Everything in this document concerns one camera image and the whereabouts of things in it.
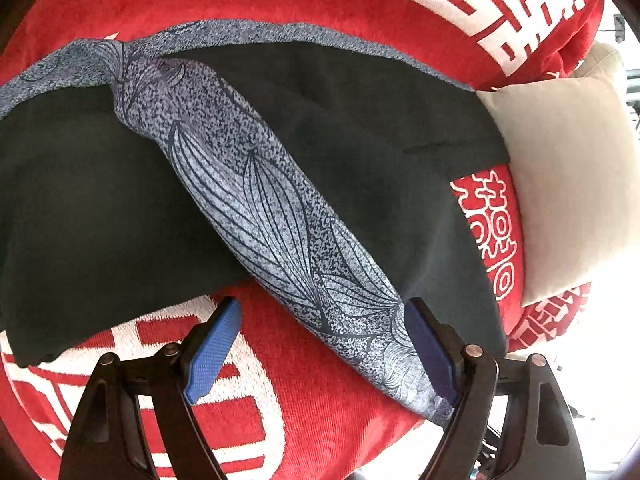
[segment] red cushion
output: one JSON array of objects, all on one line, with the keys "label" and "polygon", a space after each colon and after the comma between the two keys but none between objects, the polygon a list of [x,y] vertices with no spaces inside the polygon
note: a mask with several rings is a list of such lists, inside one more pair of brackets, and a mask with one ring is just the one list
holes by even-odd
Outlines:
[{"label": "red cushion", "polygon": [[509,352],[551,341],[564,334],[587,304],[591,283],[528,305],[509,335]]},{"label": "red cushion", "polygon": [[511,172],[503,164],[459,178],[451,187],[476,237],[509,334],[522,316],[524,288],[522,225]]},{"label": "red cushion", "polygon": [[[459,9],[458,18],[450,5],[441,17],[411,0],[37,0],[0,57],[0,84],[75,38],[117,33],[127,41],[184,22],[246,18],[314,23],[389,44],[455,80],[488,89],[571,73],[593,43],[604,8],[604,0],[448,1]],[[482,9],[474,12],[474,5]],[[572,15],[555,23],[551,12]],[[461,13],[470,15],[463,21],[472,23],[471,36],[458,28]],[[511,32],[502,48],[525,56],[508,77],[510,70],[481,46],[489,36],[495,43],[494,33],[507,22]],[[536,37],[545,39],[538,44]]]}]

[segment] gray patterned cloth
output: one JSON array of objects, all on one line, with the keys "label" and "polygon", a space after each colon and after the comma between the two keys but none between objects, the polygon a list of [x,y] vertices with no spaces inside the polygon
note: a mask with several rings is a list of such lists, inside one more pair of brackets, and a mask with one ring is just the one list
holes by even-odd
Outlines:
[{"label": "gray patterned cloth", "polygon": [[203,64],[148,55],[184,47],[162,34],[63,47],[0,88],[0,116],[55,88],[109,84],[118,119],[158,144],[260,284],[374,386],[446,424],[452,407],[434,392],[383,271],[237,91]]}]

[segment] dark green cloth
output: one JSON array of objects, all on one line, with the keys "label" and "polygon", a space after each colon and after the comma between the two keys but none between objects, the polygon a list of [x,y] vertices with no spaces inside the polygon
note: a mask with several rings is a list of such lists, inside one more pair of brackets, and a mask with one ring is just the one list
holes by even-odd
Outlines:
[{"label": "dark green cloth", "polygon": [[[468,342],[506,338],[448,182],[508,162],[472,92],[399,61],[307,43],[182,52],[263,116],[403,299]],[[0,121],[0,325],[19,365],[248,277],[107,87],[63,89]]]}]

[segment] beige pillow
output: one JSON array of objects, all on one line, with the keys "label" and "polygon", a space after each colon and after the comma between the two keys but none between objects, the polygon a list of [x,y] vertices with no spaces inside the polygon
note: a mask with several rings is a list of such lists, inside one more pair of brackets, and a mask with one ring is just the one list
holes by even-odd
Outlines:
[{"label": "beige pillow", "polygon": [[626,70],[622,56],[613,45],[594,43],[584,62],[571,74],[572,78],[594,77],[609,81],[626,102]]},{"label": "beige pillow", "polygon": [[626,104],[596,76],[478,92],[511,155],[523,305],[586,283],[640,247],[640,155]]}]

